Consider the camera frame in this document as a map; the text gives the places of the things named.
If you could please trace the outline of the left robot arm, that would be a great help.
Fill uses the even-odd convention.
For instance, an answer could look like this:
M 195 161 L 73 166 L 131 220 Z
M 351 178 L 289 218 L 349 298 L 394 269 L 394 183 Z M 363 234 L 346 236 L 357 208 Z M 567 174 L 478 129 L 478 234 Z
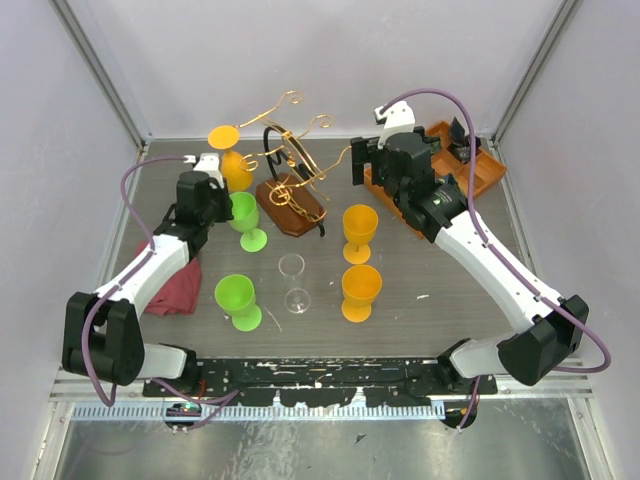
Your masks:
M 231 219 L 232 202 L 221 174 L 182 173 L 176 202 L 147 247 L 110 282 L 68 300 L 63 369 L 121 386 L 159 377 L 178 396 L 194 393 L 200 384 L 195 352 L 145 343 L 140 317 L 167 281 L 197 256 L 211 226 Z

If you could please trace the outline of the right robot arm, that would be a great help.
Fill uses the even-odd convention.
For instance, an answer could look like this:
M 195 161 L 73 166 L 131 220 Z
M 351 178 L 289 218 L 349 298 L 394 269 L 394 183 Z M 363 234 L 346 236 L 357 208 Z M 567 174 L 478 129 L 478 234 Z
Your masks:
M 533 386 L 575 352 L 589 313 L 586 302 L 540 281 L 470 211 L 453 176 L 436 176 L 423 130 L 385 142 L 355 137 L 350 147 L 353 184 L 363 184 L 369 166 L 373 184 L 391 197 L 408 225 L 462 265 L 512 328 L 503 336 L 462 340 L 441 354 L 438 379 L 444 390 L 462 393 L 474 377 L 490 374 Z

